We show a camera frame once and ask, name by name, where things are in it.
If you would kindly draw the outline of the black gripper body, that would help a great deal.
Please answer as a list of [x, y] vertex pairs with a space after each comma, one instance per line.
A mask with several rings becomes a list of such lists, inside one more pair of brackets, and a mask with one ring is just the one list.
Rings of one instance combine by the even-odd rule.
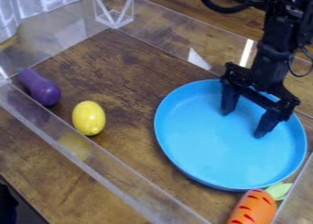
[[240, 96], [248, 94], [266, 110], [276, 107], [284, 112], [292, 112], [300, 100], [285, 88], [284, 80], [295, 52], [278, 51], [264, 42], [258, 43], [257, 49], [249, 69], [233, 62], [225, 64], [226, 71], [221, 83], [229, 81], [238, 88]]

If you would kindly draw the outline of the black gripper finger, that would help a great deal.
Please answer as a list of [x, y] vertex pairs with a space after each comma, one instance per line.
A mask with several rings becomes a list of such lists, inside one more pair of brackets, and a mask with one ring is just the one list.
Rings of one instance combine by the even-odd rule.
[[238, 98], [238, 88], [229, 81], [225, 81], [221, 91], [221, 111], [224, 115], [228, 115], [236, 109]]
[[291, 113], [284, 112], [282, 110], [273, 108], [269, 109], [260, 120], [256, 132], [254, 132], [254, 137], [261, 138], [264, 137], [268, 133], [273, 131], [273, 129], [277, 127], [277, 125], [282, 121], [288, 121], [291, 118]]

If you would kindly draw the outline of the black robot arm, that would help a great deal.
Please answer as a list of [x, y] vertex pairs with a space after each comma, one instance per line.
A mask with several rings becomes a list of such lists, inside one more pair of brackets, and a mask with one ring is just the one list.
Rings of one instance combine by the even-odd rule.
[[313, 0], [248, 0], [242, 9], [264, 4], [264, 36], [250, 68], [229, 62], [221, 77], [221, 109], [236, 109], [238, 98], [246, 96], [265, 108], [254, 136], [264, 137], [280, 122], [287, 121], [300, 99], [291, 93], [284, 80], [293, 74], [296, 52], [313, 41]]

